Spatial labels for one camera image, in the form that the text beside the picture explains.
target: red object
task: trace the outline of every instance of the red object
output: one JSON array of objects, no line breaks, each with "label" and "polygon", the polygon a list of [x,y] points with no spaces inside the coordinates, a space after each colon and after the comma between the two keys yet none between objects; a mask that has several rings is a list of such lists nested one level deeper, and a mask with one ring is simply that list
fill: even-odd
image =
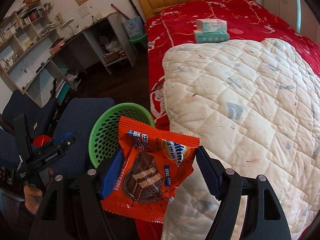
[{"label": "red object", "polygon": [[59,51],[59,49],[64,45],[65,40],[61,40],[57,45],[50,49],[50,55],[54,55]]},{"label": "red object", "polygon": [[52,138],[47,136],[47,135],[40,135],[38,137],[36,137],[33,141],[33,145],[34,146],[38,146],[41,147],[42,145],[46,144],[47,142],[51,141]]},{"label": "red object", "polygon": [[228,22],[230,39],[263,41],[278,38],[295,47],[301,57],[320,76],[320,48],[309,38],[298,34],[284,20],[270,14],[252,0],[192,1],[167,8],[150,18],[148,33],[149,92],[151,112],[159,130],[169,130],[164,111],[162,59],[168,49],[184,43],[195,43],[196,19],[218,18]]},{"label": "red object", "polygon": [[160,240],[163,224],[135,219],[140,240]]}]

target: teal tissue box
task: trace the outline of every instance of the teal tissue box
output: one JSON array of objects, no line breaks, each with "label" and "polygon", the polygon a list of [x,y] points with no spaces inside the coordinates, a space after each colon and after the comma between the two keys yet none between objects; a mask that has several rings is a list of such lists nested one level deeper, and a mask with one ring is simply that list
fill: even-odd
[{"label": "teal tissue box", "polygon": [[220,19],[198,19],[196,20],[197,30],[203,33],[226,32],[227,22]]},{"label": "teal tissue box", "polygon": [[195,30],[194,34],[196,43],[220,43],[230,39],[229,33],[226,32],[202,33]]}]

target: human hand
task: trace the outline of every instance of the human hand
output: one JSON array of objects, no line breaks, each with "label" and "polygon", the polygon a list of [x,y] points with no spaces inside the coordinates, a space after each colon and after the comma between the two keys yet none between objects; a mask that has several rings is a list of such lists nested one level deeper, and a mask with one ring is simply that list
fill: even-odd
[{"label": "human hand", "polygon": [[[53,170],[51,168],[49,168],[48,172],[49,172],[49,175],[51,176],[53,175]],[[50,186],[52,180],[53,178],[50,178],[50,182],[49,182],[49,185],[47,186],[47,189]],[[26,185],[23,191],[24,191],[24,196],[26,200],[25,206],[32,214],[35,215],[39,208],[39,203],[35,197],[41,197],[42,191],[37,187],[32,187],[30,185]]]}]

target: green plastic basket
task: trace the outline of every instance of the green plastic basket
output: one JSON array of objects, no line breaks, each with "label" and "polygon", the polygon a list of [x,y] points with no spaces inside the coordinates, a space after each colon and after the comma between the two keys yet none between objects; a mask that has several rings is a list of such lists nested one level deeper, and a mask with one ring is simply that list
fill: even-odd
[{"label": "green plastic basket", "polygon": [[123,103],[113,106],[95,123],[89,138],[89,156],[95,168],[106,158],[111,158],[119,146],[118,124],[121,115],[155,127],[151,114],[143,106]]}]

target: stick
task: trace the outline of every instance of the stick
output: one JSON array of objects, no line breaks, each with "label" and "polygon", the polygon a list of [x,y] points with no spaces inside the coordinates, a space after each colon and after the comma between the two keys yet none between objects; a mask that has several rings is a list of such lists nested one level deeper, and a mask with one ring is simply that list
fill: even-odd
[{"label": "stick", "polygon": [[114,6],[113,4],[111,4],[111,6],[115,8],[119,13],[121,13],[127,20],[130,20],[129,17],[125,15],[122,11],[120,11],[116,6]]},{"label": "stick", "polygon": [[129,2],[130,2],[130,4],[132,5],[132,9],[135,11],[135,13],[137,14],[137,16],[140,16],[140,18],[141,18],[141,20],[142,20],[142,23],[144,24],[144,21],[143,21],[141,15],[140,15],[140,13],[139,13],[137,7],[136,7],[135,4],[133,3],[133,1],[132,1],[132,0],[129,0]]}]

